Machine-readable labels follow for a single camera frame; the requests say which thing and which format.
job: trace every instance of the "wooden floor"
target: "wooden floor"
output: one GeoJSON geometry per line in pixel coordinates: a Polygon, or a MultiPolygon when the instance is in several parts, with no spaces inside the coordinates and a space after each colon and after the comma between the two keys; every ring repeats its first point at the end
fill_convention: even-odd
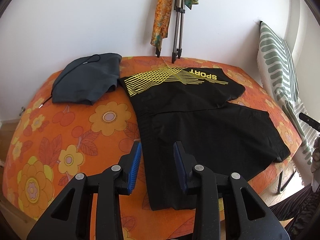
{"type": "MultiPolygon", "coordinates": [[[[3,124],[0,128],[0,160],[3,162],[6,160],[7,152],[10,146],[11,138],[13,136],[13,133],[15,131],[15,128],[18,123],[6,123],[3,124]]],[[[2,178],[3,178],[3,167],[0,167],[0,200],[2,196],[2,178]]],[[[284,171],[284,177],[283,177],[283,183],[293,174],[294,172],[294,166],[292,163],[289,164],[287,169],[284,171]]],[[[277,188],[278,188],[278,179],[274,181],[267,189],[260,194],[263,201],[268,205],[274,205],[283,199],[291,196],[292,194],[296,193],[300,189],[303,188],[302,180],[299,177],[298,173],[295,174],[295,176],[292,178],[288,186],[286,187],[285,191],[278,195],[277,194],[277,188]]],[[[17,232],[17,234],[21,237],[21,239],[25,239],[26,235],[28,234],[28,230],[31,229],[31,227],[34,224],[34,221],[29,219],[29,217],[24,216],[24,214],[19,213],[20,210],[17,210],[14,206],[10,206],[11,204],[8,202],[6,204],[7,211],[9,213],[14,213],[15,216],[19,217],[21,221],[18,221],[16,218],[12,219],[10,225],[12,228],[17,232]]],[[[225,225],[224,221],[221,222],[221,239],[225,239],[225,225]]]]}

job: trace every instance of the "striped towel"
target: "striped towel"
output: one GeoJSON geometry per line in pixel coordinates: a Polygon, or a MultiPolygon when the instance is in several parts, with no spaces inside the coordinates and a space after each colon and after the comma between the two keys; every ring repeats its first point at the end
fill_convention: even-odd
{"type": "Polygon", "coordinates": [[[278,103],[299,133],[302,144],[293,157],[305,185],[311,183],[311,154],[317,131],[299,119],[308,114],[299,98],[298,81],[287,43],[264,22],[260,27],[258,68],[263,88],[278,103]]]}

